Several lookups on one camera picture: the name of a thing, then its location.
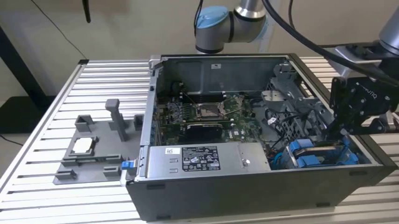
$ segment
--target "cable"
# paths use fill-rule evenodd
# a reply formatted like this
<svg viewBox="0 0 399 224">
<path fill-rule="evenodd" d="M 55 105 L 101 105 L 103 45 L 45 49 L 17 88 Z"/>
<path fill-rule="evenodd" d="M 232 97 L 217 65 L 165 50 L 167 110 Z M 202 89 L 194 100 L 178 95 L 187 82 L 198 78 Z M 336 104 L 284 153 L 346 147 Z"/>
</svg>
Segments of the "cable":
<svg viewBox="0 0 399 224">
<path fill-rule="evenodd" d="M 284 136 L 285 136 L 285 134 L 281 135 L 281 137 L 278 138 L 277 141 L 274 141 L 273 145 L 270 146 L 270 149 L 272 149 L 272 150 L 273 150 L 274 145 L 282 140 Z"/>
<path fill-rule="evenodd" d="M 51 25 L 54 25 L 54 27 L 57 28 L 57 30 L 59 31 L 63 39 L 69 42 L 69 44 L 74 47 L 74 49 L 78 51 L 78 53 L 81 54 L 82 58 L 86 59 L 85 55 L 81 53 L 81 51 L 78 50 L 78 48 L 74 46 L 74 44 L 67 40 L 65 34 L 62 33 L 62 31 L 59 30 L 59 28 L 57 27 L 57 25 L 54 24 L 54 22 L 50 20 L 50 18 L 47 17 L 47 15 L 45 15 L 45 13 L 42 12 L 41 8 L 38 7 L 38 5 L 35 4 L 35 2 L 33 0 L 30 0 L 30 2 L 34 4 L 34 6 L 37 7 L 37 9 L 39 10 L 39 12 L 43 14 L 43 16 L 47 18 L 49 22 L 51 23 Z"/>
<path fill-rule="evenodd" d="M 197 34 L 197 23 L 198 23 L 198 17 L 200 17 L 200 11 L 201 11 L 201 5 L 204 3 L 204 0 L 198 0 L 198 7 L 197 11 L 194 13 L 194 18 L 193 18 L 193 36 Z"/>
<path fill-rule="evenodd" d="M 293 0 L 289 0 L 289 5 L 288 5 L 288 20 L 289 20 L 289 25 L 293 29 L 294 25 L 293 25 L 293 21 L 292 21 L 292 5 L 293 5 Z"/>
<path fill-rule="evenodd" d="M 292 19 L 292 5 L 293 5 L 293 0 L 289 0 L 288 21 L 289 21 L 289 26 L 296 30 L 294 25 L 293 25 L 293 19 Z M 350 46 L 353 44 L 360 44 L 360 43 L 318 44 L 318 47 L 320 48 L 336 48 L 338 46 Z"/>
<path fill-rule="evenodd" d="M 6 139 L 1 134 L 0 134 L 0 138 L 2 138 L 5 141 L 7 141 L 7 142 L 10 142 L 10 143 L 13 143 L 13 144 L 17 144 L 17 145 L 19 145 L 19 146 L 23 146 L 22 144 L 17 143 L 15 141 L 11 141 L 11 140 Z"/>
<path fill-rule="evenodd" d="M 352 63 L 350 61 L 345 60 L 342 57 L 334 55 L 329 51 L 324 50 L 321 47 L 318 47 L 313 42 L 310 42 L 284 21 L 284 19 L 280 17 L 277 12 L 274 11 L 269 0 L 261 0 L 265 10 L 269 14 L 269 16 L 273 18 L 276 23 L 281 26 L 281 28 L 288 32 L 288 34 L 304 45 L 306 46 L 313 52 L 316 52 L 318 55 L 324 56 L 337 64 L 341 64 L 342 66 L 348 67 L 353 71 L 364 74 L 365 76 L 369 76 L 370 78 L 384 82 L 385 84 L 399 87 L 399 80 L 390 78 L 386 76 L 380 70 L 368 70 L 362 66 L 358 66 L 357 64 Z"/>
</svg>

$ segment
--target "black pole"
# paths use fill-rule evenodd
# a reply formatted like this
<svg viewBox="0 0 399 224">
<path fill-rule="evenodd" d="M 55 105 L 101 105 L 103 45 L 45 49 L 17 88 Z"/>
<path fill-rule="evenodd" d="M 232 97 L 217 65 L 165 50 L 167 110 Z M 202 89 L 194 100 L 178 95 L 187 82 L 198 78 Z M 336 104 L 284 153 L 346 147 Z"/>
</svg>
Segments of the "black pole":
<svg viewBox="0 0 399 224">
<path fill-rule="evenodd" d="M 0 134 L 30 133 L 54 97 L 45 96 L 1 26 L 0 57 L 27 94 L 10 97 L 0 107 Z"/>
<path fill-rule="evenodd" d="M 38 83 L 18 56 L 18 53 L 3 33 L 0 26 L 0 57 L 7 66 L 14 78 L 22 86 L 34 106 L 39 110 L 45 110 L 49 106 L 49 99 L 46 98 Z"/>
<path fill-rule="evenodd" d="M 89 7 L 87 7 L 87 0 L 81 0 L 82 3 L 82 10 L 85 11 L 85 21 L 89 23 L 91 21 L 91 18 L 89 16 Z"/>
</svg>

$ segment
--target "slotted aluminum surface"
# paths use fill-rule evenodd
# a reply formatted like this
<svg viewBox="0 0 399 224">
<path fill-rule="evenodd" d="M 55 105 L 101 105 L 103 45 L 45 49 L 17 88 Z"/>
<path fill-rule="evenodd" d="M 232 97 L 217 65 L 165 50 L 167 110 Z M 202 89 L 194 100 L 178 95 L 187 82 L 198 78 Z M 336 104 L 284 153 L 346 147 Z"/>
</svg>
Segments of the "slotted aluminum surface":
<svg viewBox="0 0 399 224">
<path fill-rule="evenodd" d="M 329 87 L 332 77 L 338 74 L 326 61 L 320 57 L 301 59 Z M 74 131 L 75 115 L 90 114 L 94 120 L 110 120 L 103 102 L 107 98 L 118 98 L 121 113 L 130 119 L 143 111 L 147 80 L 147 61 L 89 61 L 86 66 L 78 65 L 0 180 L 0 224 L 143 223 L 118 182 L 53 185 L 51 180 Z M 399 161 L 399 134 L 373 135 L 373 139 L 392 160 Z M 358 224 L 396 221 L 399 171 L 376 186 L 357 189 L 334 208 L 210 217 L 193 219 L 189 223 Z"/>
</svg>

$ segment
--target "warning label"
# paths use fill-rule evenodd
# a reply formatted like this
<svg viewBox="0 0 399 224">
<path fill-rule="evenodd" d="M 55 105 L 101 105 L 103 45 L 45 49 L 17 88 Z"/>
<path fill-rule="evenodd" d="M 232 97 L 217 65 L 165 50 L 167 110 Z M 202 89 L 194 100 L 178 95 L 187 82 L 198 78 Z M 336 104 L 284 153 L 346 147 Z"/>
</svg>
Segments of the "warning label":
<svg viewBox="0 0 399 224">
<path fill-rule="evenodd" d="M 181 160 L 183 171 L 220 170 L 216 146 L 182 147 Z"/>
</svg>

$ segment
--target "white sticker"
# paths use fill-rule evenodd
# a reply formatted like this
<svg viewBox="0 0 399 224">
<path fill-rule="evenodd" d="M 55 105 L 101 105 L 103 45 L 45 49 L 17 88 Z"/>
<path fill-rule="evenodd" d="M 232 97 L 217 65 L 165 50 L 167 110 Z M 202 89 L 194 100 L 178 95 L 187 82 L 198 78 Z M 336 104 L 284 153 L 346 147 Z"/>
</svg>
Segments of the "white sticker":
<svg viewBox="0 0 399 224">
<path fill-rule="evenodd" d="M 163 153 L 165 154 L 179 154 L 179 148 L 165 148 Z"/>
<path fill-rule="evenodd" d="M 210 69 L 221 69 L 221 64 L 210 64 Z"/>
</svg>

